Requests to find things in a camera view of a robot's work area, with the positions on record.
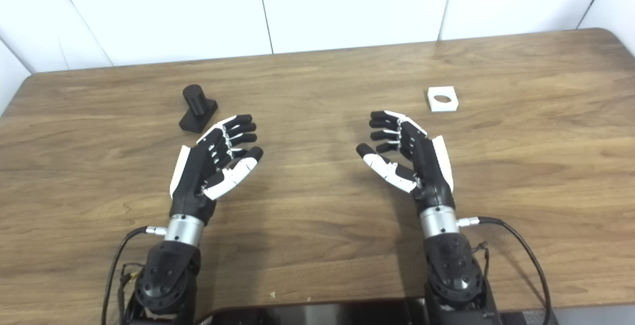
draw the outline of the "black peg on stand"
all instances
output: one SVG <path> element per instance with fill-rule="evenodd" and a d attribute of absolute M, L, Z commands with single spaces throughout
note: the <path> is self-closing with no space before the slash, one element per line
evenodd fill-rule
<path fill-rule="evenodd" d="M 207 99 L 198 84 L 187 86 L 183 90 L 183 97 L 189 108 L 179 122 L 179 126 L 188 132 L 202 133 L 209 119 L 218 109 L 218 104 L 213 99 Z"/>

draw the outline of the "wooden table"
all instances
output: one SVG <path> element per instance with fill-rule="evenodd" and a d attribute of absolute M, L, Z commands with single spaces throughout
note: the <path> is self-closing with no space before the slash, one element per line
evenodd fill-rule
<path fill-rule="evenodd" d="M 515 226 L 554 306 L 635 299 L 635 61 L 594 29 L 35 74 L 0 119 L 3 324 L 97 322 L 121 237 L 167 224 L 179 148 L 197 139 L 178 126 L 189 83 L 218 101 L 214 122 L 251 113 L 265 150 L 206 228 L 199 314 L 423 294 L 413 202 L 355 152 L 373 110 L 444 135 L 458 216 Z M 436 85 L 456 87 L 458 112 L 429 112 Z M 513 237 L 465 232 L 490 242 L 499 309 L 541 306 Z"/>

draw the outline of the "palm of robotic hand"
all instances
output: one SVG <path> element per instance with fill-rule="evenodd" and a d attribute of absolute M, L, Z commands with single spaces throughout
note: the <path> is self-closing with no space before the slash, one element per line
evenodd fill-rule
<path fill-rule="evenodd" d="M 428 139 L 427 132 L 406 115 L 378 111 L 370 114 L 369 125 L 383 130 L 372 132 L 372 140 L 387 140 L 373 150 L 368 144 L 357 147 L 361 156 L 384 180 L 405 192 L 421 189 L 426 183 L 442 178 L 453 190 L 452 170 L 442 136 Z M 384 157 L 383 153 L 399 151 L 413 164 L 413 169 Z"/>
<path fill-rule="evenodd" d="M 216 199 L 240 184 L 262 157 L 257 146 L 236 148 L 256 141 L 255 130 L 251 115 L 235 115 L 214 124 L 195 147 L 181 147 L 170 182 L 170 216 L 186 214 L 208 223 Z"/>

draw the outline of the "robotic hand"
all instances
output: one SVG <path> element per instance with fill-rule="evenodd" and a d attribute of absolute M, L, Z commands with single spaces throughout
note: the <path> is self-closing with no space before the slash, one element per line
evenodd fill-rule
<path fill-rule="evenodd" d="M 136 278 L 123 323 L 166 323 L 148 318 L 146 311 L 174 315 L 169 324 L 193 323 L 202 231 L 214 213 L 216 199 L 236 187 L 262 157 L 263 150 L 257 146 L 248 151 L 236 148 L 256 141 L 251 133 L 255 130 L 251 115 L 236 115 L 214 124 L 195 147 L 182 146 L 170 182 L 170 224 Z"/>
<path fill-rule="evenodd" d="M 357 152 L 384 180 L 413 196 L 425 236 L 427 320 L 431 325 L 500 325 L 489 283 L 458 229 L 463 225 L 454 214 L 443 137 L 430 140 L 424 129 L 399 113 L 372 112 L 370 117 L 372 128 L 384 128 L 371 133 L 371 139 L 387 141 L 377 152 L 367 144 L 359 144 Z M 413 169 L 381 155 L 391 150 L 412 162 Z"/>

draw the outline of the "black fingertip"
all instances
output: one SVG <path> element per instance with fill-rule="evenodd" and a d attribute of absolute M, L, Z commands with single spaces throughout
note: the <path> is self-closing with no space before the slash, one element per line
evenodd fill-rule
<path fill-rule="evenodd" d="M 371 128 L 385 128 L 385 129 L 392 130 L 392 131 L 397 130 L 397 124 L 396 123 L 387 122 L 385 120 L 383 120 L 383 121 L 370 120 L 368 122 L 368 124 L 370 125 Z"/>
<path fill-rule="evenodd" d="M 249 123 L 249 124 L 246 124 L 245 126 L 236 126 L 234 128 L 229 129 L 227 131 L 227 135 L 229 135 L 229 137 L 235 137 L 236 135 L 239 135 L 240 133 L 249 133 L 253 131 L 256 131 L 256 124 Z"/>
<path fill-rule="evenodd" d="M 250 114 L 240 114 L 236 115 L 234 119 L 231 119 L 229 122 L 225 124 L 226 129 L 231 129 L 235 126 L 242 126 L 244 124 L 249 124 L 252 122 L 252 115 Z"/>
<path fill-rule="evenodd" d="M 394 115 L 390 115 L 388 113 L 386 113 L 385 110 L 378 110 L 375 112 L 371 112 L 370 113 L 370 119 L 374 119 L 374 120 L 388 120 L 390 122 L 397 122 L 397 120 L 399 120 L 398 117 L 395 117 Z"/>
<path fill-rule="evenodd" d="M 370 145 L 366 144 L 365 142 L 362 142 L 361 144 L 359 144 L 358 147 L 355 149 L 357 153 L 359 154 L 359 156 L 362 158 L 367 154 L 375 153 L 375 151 L 370 147 Z"/>
<path fill-rule="evenodd" d="M 379 130 L 377 132 L 370 133 L 371 140 L 397 140 L 399 135 L 396 133 L 387 133 L 383 130 Z"/>
<path fill-rule="evenodd" d="M 232 151 L 232 154 L 234 154 L 234 158 L 241 158 L 241 157 L 244 157 L 245 154 L 247 154 L 247 150 L 245 149 L 234 150 Z"/>
<path fill-rule="evenodd" d="M 386 151 L 397 150 L 397 144 L 390 144 L 389 142 L 384 142 L 384 144 L 379 144 L 375 148 L 378 153 L 386 153 Z"/>
<path fill-rule="evenodd" d="M 254 142 L 258 140 L 258 136 L 254 133 L 245 133 L 239 137 L 235 137 L 234 139 L 229 140 L 232 146 L 236 146 L 243 142 Z"/>
<path fill-rule="evenodd" d="M 383 140 L 383 131 L 370 133 L 371 140 Z"/>
<path fill-rule="evenodd" d="M 243 158 L 254 158 L 256 159 L 256 161 L 260 161 L 264 153 L 265 151 L 263 151 L 263 149 L 259 148 L 258 146 L 254 146 L 247 152 L 247 154 L 244 155 Z"/>

